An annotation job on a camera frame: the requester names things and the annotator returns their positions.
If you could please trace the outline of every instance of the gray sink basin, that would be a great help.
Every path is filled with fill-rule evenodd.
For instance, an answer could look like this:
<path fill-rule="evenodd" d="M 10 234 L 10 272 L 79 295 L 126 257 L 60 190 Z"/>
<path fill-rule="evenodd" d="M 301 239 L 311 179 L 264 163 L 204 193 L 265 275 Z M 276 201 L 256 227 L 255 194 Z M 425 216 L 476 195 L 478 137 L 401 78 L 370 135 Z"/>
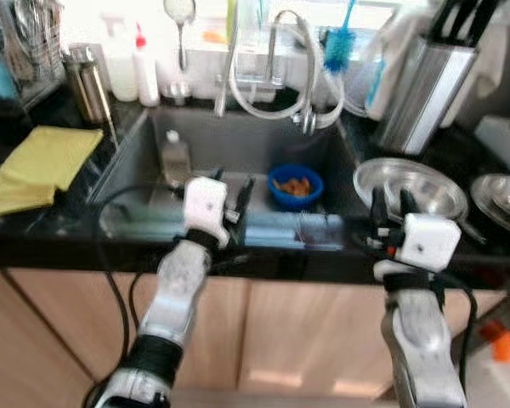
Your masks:
<path fill-rule="evenodd" d="M 161 184 L 117 197 L 102 214 L 108 235 L 169 240 L 183 232 L 182 201 L 163 185 L 160 148 L 176 130 L 190 147 L 194 175 L 222 167 L 233 207 L 248 176 L 256 183 L 246 221 L 236 239 L 247 245 L 335 245 L 343 217 L 366 215 L 353 185 L 353 164 L 336 128 L 304 137 L 291 120 L 265 121 L 245 113 L 217 118 L 210 110 L 160 107 L 146 110 L 108 166 L 93 203 L 134 184 Z M 298 163 L 313 168 L 325 182 L 321 199 L 304 212 L 286 212 L 274 201 L 266 174 L 275 166 Z"/>

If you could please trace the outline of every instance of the spoon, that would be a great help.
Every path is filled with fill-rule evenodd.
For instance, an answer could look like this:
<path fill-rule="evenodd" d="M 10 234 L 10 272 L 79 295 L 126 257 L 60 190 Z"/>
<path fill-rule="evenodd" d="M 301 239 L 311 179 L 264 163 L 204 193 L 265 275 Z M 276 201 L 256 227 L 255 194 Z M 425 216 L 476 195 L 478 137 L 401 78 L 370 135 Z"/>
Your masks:
<path fill-rule="evenodd" d="M 178 25 L 179 34 L 179 68 L 185 71 L 187 56 L 184 48 L 184 24 L 190 23 L 195 18 L 195 0 L 164 0 L 164 10 Z"/>

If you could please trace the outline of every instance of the white bottle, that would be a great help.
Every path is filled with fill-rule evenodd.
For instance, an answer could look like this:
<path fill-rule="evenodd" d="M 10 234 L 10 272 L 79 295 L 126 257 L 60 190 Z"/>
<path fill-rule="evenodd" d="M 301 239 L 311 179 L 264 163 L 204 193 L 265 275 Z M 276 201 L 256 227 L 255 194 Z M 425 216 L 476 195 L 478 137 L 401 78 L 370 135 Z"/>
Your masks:
<path fill-rule="evenodd" d="M 159 88 L 156 82 L 156 57 L 138 25 L 136 36 L 136 51 L 134 51 L 134 66 L 138 81 L 139 102 L 143 106 L 157 106 L 160 102 Z"/>
<path fill-rule="evenodd" d="M 134 68 L 133 39 L 121 25 L 114 25 L 112 37 L 104 45 L 105 64 L 110 76 L 113 96 L 122 102 L 132 102 L 138 98 L 138 83 Z"/>
<path fill-rule="evenodd" d="M 179 139 L 175 130 L 167 132 L 167 143 L 162 147 L 162 167 L 168 185 L 179 187 L 189 181 L 189 146 Z"/>

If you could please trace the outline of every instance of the cabinet door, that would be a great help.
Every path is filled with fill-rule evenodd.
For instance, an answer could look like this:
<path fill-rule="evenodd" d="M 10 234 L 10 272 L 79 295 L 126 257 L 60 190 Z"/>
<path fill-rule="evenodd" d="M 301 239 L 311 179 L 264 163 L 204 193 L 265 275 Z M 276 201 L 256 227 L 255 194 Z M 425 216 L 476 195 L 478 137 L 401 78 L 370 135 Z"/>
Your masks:
<path fill-rule="evenodd" d="M 122 323 L 103 274 L 14 269 L 13 276 L 96 378 L 104 377 L 113 369 L 121 351 Z M 133 278 L 134 274 L 116 274 L 117 285 L 125 299 Z M 178 386 L 235 387 L 247 289 L 246 280 L 207 280 L 198 305 L 193 337 L 179 368 Z M 140 278 L 134 293 L 140 319 L 155 291 L 156 275 Z M 135 333 L 132 324 L 131 333 Z"/>
<path fill-rule="evenodd" d="M 477 293 L 479 312 L 502 296 Z M 240 390 L 377 397 L 392 381 L 384 299 L 379 286 L 252 283 Z M 445 314 L 453 332 L 465 326 L 460 292 L 447 296 Z"/>
<path fill-rule="evenodd" d="M 91 379 L 0 275 L 0 408 L 79 408 Z"/>

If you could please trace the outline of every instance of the sink faucet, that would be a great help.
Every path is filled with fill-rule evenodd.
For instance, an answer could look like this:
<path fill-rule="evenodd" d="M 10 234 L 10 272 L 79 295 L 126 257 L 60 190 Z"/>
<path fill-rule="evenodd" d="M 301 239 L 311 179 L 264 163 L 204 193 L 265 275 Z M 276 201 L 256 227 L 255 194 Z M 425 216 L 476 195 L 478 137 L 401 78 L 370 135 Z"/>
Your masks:
<path fill-rule="evenodd" d="M 227 53 L 227 59 L 225 61 L 225 69 L 223 74 L 223 79 L 221 83 L 221 87 L 218 91 L 218 94 L 215 98 L 214 112 L 217 116 L 222 117 L 225 111 L 225 100 L 227 95 L 227 89 L 230 83 L 231 90 L 233 91 L 233 95 L 236 97 L 238 103 L 249 113 L 253 114 L 257 117 L 262 117 L 265 119 L 282 119 L 284 117 L 292 116 L 293 121 L 296 123 L 300 123 L 303 134 L 311 135 L 315 130 L 315 113 L 312 111 L 312 93 L 314 91 L 315 86 L 315 50 L 314 44 L 312 43 L 312 39 L 309 33 L 308 23 L 300 17 L 297 13 L 291 10 L 281 10 L 274 19 L 270 30 L 270 40 L 269 40 L 269 56 L 266 63 L 265 74 L 263 80 L 260 81 L 258 79 L 242 79 L 243 82 L 263 85 L 271 88 L 278 88 L 278 84 L 276 80 L 273 78 L 274 71 L 274 57 L 275 57 L 275 39 L 276 39 L 276 31 L 277 26 L 281 20 L 281 17 L 286 14 L 293 14 L 297 19 L 297 28 L 300 31 L 294 31 L 294 33 L 302 37 L 304 44 L 306 46 L 306 54 L 308 57 L 308 68 L 307 68 L 307 77 L 306 77 L 306 88 L 304 89 L 304 93 L 300 101 L 298 101 L 291 108 L 282 110 L 281 112 L 265 112 L 263 110 L 258 110 L 248 104 L 243 96 L 238 91 L 235 85 L 235 56 L 237 52 L 238 45 L 238 2 L 240 0 L 236 0 L 235 8 L 233 13 L 233 21 L 232 21 L 232 35 L 230 38 L 229 44 L 229 52 Z"/>

